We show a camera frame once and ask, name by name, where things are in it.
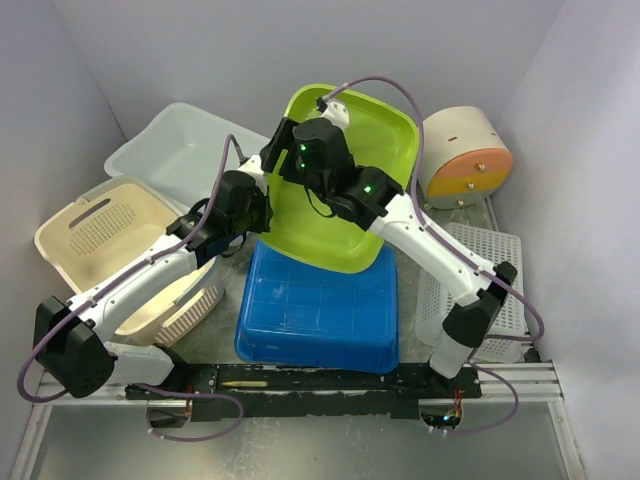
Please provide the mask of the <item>green plastic tray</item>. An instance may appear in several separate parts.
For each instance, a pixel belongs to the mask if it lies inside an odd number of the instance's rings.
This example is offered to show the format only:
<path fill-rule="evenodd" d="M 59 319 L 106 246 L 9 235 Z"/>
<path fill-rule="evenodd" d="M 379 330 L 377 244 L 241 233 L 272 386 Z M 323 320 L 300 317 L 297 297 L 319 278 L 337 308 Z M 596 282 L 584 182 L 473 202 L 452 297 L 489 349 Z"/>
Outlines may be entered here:
<path fill-rule="evenodd" d="M 419 151 L 415 121 L 395 107 L 366 94 L 346 90 L 336 97 L 348 109 L 345 137 L 358 166 L 385 171 L 407 187 Z M 358 273 L 377 258 L 384 241 L 338 217 L 304 187 L 285 181 L 279 170 L 268 175 L 273 210 L 270 231 L 260 235 L 272 249 L 334 272 Z"/>

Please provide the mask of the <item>blue plastic tub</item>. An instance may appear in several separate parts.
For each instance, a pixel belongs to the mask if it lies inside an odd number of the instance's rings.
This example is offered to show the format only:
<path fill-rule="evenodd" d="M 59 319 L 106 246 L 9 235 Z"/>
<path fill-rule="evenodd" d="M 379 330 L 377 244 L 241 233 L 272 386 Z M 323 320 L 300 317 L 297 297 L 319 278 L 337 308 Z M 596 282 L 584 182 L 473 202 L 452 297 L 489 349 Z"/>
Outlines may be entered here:
<path fill-rule="evenodd" d="M 399 363 L 394 252 L 356 274 L 332 272 L 255 247 L 234 348 L 250 363 L 386 374 Z"/>

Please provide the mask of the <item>cream perforated laundry basket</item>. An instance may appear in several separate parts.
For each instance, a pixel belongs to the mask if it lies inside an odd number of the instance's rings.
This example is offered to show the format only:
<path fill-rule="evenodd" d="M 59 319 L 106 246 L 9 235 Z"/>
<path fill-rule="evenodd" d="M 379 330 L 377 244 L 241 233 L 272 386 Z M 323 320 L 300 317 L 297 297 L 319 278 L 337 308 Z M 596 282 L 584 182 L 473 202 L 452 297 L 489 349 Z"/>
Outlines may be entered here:
<path fill-rule="evenodd" d="M 60 210 L 36 231 L 42 257 L 75 293 L 96 286 L 150 248 L 187 212 L 130 177 L 112 178 Z M 114 333 L 118 343 L 171 346 L 220 302 L 224 286 L 214 261 L 150 299 Z"/>

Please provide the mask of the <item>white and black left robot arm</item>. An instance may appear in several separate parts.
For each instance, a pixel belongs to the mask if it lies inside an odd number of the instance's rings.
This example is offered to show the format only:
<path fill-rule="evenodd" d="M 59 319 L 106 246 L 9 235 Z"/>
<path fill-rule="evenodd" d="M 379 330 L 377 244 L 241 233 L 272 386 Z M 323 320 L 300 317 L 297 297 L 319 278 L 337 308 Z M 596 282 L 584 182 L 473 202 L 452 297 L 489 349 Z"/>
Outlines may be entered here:
<path fill-rule="evenodd" d="M 114 343 L 112 336 L 150 299 L 211 264 L 235 240 L 268 231 L 271 215 L 266 175 L 255 161 L 224 172 L 208 202 L 175 220 L 129 265 L 67 302 L 43 301 L 36 310 L 33 360 L 75 398 L 110 382 L 146 383 L 162 398 L 178 397 L 187 375 L 175 357 L 158 346 Z"/>

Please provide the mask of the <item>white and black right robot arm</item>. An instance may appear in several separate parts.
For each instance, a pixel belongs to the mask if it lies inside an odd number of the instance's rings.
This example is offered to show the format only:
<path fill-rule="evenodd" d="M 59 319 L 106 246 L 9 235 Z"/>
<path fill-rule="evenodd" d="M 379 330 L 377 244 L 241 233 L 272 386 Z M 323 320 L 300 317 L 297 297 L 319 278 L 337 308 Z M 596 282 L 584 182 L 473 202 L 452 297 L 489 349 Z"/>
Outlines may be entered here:
<path fill-rule="evenodd" d="M 392 244 L 430 273 L 454 305 L 428 360 L 426 390 L 443 398 L 481 346 L 517 277 L 509 262 L 482 258 L 427 221 L 415 199 L 382 169 L 358 166 L 343 130 L 325 118 L 284 117 L 260 151 L 262 168 L 316 196 L 337 217 Z"/>

